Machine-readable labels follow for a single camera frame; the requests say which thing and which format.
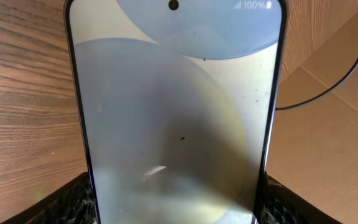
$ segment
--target black cable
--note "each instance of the black cable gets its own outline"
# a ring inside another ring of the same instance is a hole
[[[279,110],[288,110],[288,109],[295,108],[295,107],[298,107],[298,106],[301,106],[301,105],[305,105],[305,104],[310,103],[310,102],[312,102],[314,100],[317,100],[318,98],[321,98],[325,94],[333,91],[340,84],[342,84],[345,80],[347,80],[347,78],[349,78],[352,75],[352,73],[354,72],[354,70],[356,70],[357,67],[358,67],[358,57],[357,57],[356,61],[354,62],[353,66],[349,69],[349,71],[337,83],[335,83],[333,86],[328,88],[326,91],[318,94],[317,96],[315,96],[313,98],[310,98],[310,99],[308,99],[306,101],[303,101],[301,103],[297,103],[297,104],[290,105],[290,106],[276,107],[276,110],[277,111],[279,111]]]

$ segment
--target wooden table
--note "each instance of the wooden table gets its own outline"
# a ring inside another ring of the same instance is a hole
[[[358,11],[358,0],[288,2],[283,78]],[[86,170],[62,9],[0,0],[0,222]]]

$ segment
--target phone frame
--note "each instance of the phone frame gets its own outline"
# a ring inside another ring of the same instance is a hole
[[[94,187],[91,155],[88,145],[88,137],[86,135],[85,117],[82,107],[80,83],[78,81],[78,73],[77,73],[75,54],[74,54],[73,36],[71,33],[71,25],[70,25],[70,7],[73,1],[75,0],[65,1],[64,10],[63,10],[63,20],[66,29],[66,37],[68,43],[68,53],[70,56],[71,70],[73,72],[74,90],[76,95],[78,113],[80,114],[81,133],[82,133],[83,144],[85,149],[86,164],[88,167],[91,188],[95,196],[96,219],[97,222],[99,223],[100,214],[99,214],[99,207],[98,207],[98,197],[96,194],[96,189]],[[252,221],[253,223],[256,223],[255,217],[258,217],[262,211],[262,205],[263,205],[262,199],[263,199],[263,192],[264,192],[263,189],[264,189],[264,185],[265,185],[264,183],[266,178],[265,177],[266,161],[267,161],[267,154],[269,152],[270,136],[272,133],[273,117],[274,117],[275,105],[277,100],[278,85],[280,84],[280,71],[282,66],[282,57],[284,53],[285,34],[287,33],[287,24],[288,24],[287,1],[286,0],[274,0],[274,1],[278,1],[280,3],[282,9],[282,21],[280,24],[280,35],[278,37],[278,46],[277,46],[276,61],[275,61],[274,73],[273,73],[272,91],[270,94],[264,144],[262,148],[262,158],[260,159],[257,191],[256,191],[254,211],[253,211],[254,214],[253,221]]]

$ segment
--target black phone holder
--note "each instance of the black phone holder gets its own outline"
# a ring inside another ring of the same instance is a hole
[[[340,223],[303,200],[265,173],[260,224]],[[94,224],[94,196],[87,172],[82,173],[45,199],[6,220],[5,224]]]

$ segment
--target phone screen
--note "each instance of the phone screen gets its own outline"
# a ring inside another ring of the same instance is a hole
[[[252,223],[280,1],[74,0],[67,13],[99,221]]]

